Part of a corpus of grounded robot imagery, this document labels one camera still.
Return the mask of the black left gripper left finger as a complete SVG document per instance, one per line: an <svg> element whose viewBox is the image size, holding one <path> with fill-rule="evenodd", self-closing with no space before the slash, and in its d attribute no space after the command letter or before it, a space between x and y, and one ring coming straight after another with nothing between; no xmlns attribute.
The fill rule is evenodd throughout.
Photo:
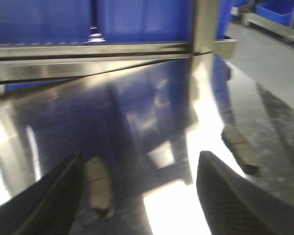
<svg viewBox="0 0 294 235"><path fill-rule="evenodd" d="M68 157L0 206L0 235L67 235L78 211L84 179L80 154Z"/></svg>

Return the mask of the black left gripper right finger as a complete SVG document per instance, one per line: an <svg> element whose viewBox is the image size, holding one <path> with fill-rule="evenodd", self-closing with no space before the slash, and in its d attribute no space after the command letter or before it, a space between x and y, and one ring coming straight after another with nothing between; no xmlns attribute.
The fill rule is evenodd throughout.
<svg viewBox="0 0 294 235"><path fill-rule="evenodd" d="M213 235L294 235L294 207L201 151L196 188Z"/></svg>

